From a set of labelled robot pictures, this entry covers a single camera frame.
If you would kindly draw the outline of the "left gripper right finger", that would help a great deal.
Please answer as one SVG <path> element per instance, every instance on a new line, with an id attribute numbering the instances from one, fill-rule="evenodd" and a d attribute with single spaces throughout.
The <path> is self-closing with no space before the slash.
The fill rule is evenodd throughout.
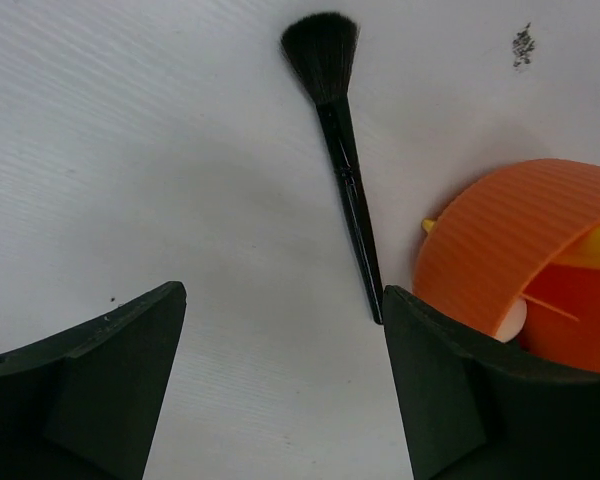
<path id="1" fill-rule="evenodd" d="M 389 286 L 387 349 L 417 479 L 600 479 L 600 374 L 500 343 Z"/>

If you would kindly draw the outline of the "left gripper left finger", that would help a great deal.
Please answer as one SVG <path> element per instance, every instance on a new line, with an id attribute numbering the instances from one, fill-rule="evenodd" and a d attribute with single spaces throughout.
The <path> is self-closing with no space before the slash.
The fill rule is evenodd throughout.
<path id="1" fill-rule="evenodd" d="M 140 479 L 184 324 L 167 282 L 0 354 L 0 479 Z"/>

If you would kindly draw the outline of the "orange sunscreen tube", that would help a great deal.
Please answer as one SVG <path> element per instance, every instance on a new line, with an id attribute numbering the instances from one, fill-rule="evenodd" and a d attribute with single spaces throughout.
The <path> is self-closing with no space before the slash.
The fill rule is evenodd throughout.
<path id="1" fill-rule="evenodd" d="M 451 212 L 426 220 L 417 268 L 532 278 L 549 265 L 600 270 L 600 219 L 542 212 Z"/>

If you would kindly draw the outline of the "large black makeup brush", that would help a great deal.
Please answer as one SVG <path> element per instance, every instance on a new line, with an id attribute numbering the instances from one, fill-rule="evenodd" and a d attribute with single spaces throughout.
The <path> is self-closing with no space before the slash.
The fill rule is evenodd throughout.
<path id="1" fill-rule="evenodd" d="M 288 26 L 280 45 L 315 107 L 371 318 L 381 325 L 383 284 L 348 100 L 358 36 L 349 17 L 320 12 Z"/>

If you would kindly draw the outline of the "beige makeup sponge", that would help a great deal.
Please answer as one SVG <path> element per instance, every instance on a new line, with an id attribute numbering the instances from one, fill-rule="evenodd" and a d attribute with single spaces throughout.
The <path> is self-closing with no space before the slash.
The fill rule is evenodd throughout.
<path id="1" fill-rule="evenodd" d="M 527 303 L 518 298 L 501 321 L 494 338 L 502 343 L 513 340 L 522 331 L 527 317 Z"/>

